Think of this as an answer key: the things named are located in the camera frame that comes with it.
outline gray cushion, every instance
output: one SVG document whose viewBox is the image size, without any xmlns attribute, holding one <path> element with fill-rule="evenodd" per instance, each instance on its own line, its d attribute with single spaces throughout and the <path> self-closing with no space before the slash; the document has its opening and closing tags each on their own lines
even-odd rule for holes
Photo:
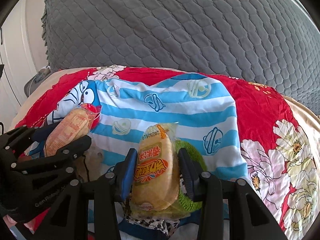
<svg viewBox="0 0 320 240">
<path fill-rule="evenodd" d="M 45 0 L 53 70 L 168 67 L 267 84 L 320 114 L 319 40 L 291 0 Z"/>
</svg>

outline ruffled edge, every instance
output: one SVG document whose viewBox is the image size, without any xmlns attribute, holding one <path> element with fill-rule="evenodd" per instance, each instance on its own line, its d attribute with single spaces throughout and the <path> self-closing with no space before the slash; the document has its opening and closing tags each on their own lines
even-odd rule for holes
<svg viewBox="0 0 320 240">
<path fill-rule="evenodd" d="M 44 45 L 46 47 L 47 47 L 47 32 L 46 32 L 47 6 L 48 6 L 48 0 L 44 0 L 44 13 L 43 13 L 43 16 L 41 17 L 41 22 L 42 22 L 42 39 L 44 40 Z M 49 60 L 48 47 L 45 53 L 47 55 L 47 60 Z"/>
</svg>

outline leopard print fabric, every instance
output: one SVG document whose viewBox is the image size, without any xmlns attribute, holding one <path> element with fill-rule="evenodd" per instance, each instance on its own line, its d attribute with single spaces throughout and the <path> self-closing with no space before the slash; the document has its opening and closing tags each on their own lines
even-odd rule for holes
<svg viewBox="0 0 320 240">
<path fill-rule="evenodd" d="M 184 185 L 182 174 L 180 174 L 180 189 L 181 189 L 182 193 L 186 196 L 187 190 L 186 190 L 186 186 Z"/>
<path fill-rule="evenodd" d="M 125 203 L 122 203 L 122 208 L 124 211 L 124 218 L 130 224 L 139 225 L 148 229 L 160 230 L 166 236 L 171 236 L 178 228 L 180 221 L 179 220 L 163 220 L 163 219 L 134 219 L 131 217 L 130 210 L 130 196 L 127 198 Z"/>
</svg>

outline rice cracker package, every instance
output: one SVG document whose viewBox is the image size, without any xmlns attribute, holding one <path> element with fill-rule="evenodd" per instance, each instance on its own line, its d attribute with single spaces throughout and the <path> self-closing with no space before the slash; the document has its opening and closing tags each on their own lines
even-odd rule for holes
<svg viewBox="0 0 320 240">
<path fill-rule="evenodd" d="M 171 217 L 179 196 L 179 164 L 175 150 L 176 123 L 150 126 L 138 152 L 130 207 L 135 217 Z"/>
<path fill-rule="evenodd" d="M 96 110 L 89 110 L 88 104 L 71 110 L 48 136 L 44 145 L 44 156 L 53 156 L 61 147 L 86 135 L 92 129 L 98 114 Z"/>
</svg>

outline white flower print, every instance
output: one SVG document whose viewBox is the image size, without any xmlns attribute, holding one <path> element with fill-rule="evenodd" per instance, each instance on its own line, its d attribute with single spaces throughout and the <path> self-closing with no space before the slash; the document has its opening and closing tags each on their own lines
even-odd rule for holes
<svg viewBox="0 0 320 240">
<path fill-rule="evenodd" d="M 313 158 L 308 138 L 300 126 L 296 131 L 293 124 L 284 119 L 276 121 L 276 125 L 278 127 L 274 126 L 273 132 L 280 137 L 276 141 L 276 148 L 290 162 L 290 166 L 300 165 L 306 158 Z"/>
<path fill-rule="evenodd" d="M 298 175 L 297 190 L 289 195 L 286 214 L 284 215 L 285 234 L 288 239 L 301 239 L 310 228 L 315 218 L 317 199 L 317 171 L 313 162 L 309 162 L 308 171 Z"/>
<path fill-rule="evenodd" d="M 112 65 L 108 67 L 98 67 L 97 71 L 93 73 L 92 76 L 89 76 L 89 80 L 108 80 L 109 78 L 119 78 L 119 76 L 115 75 L 116 72 L 122 71 L 125 69 L 125 66 L 120 65 Z"/>
<path fill-rule="evenodd" d="M 308 138 L 303 129 L 298 126 L 297 130 L 287 120 L 276 121 L 273 132 L 280 138 L 276 140 L 277 150 L 281 152 L 284 159 L 288 161 L 287 170 L 293 187 L 296 187 L 298 175 L 305 166 L 312 162 L 313 156 L 309 146 Z"/>
<path fill-rule="evenodd" d="M 278 150 L 269 150 L 267 155 L 257 141 L 243 140 L 241 147 L 256 193 L 279 223 L 281 206 L 290 186 L 288 174 L 282 174 L 284 157 Z"/>
</svg>

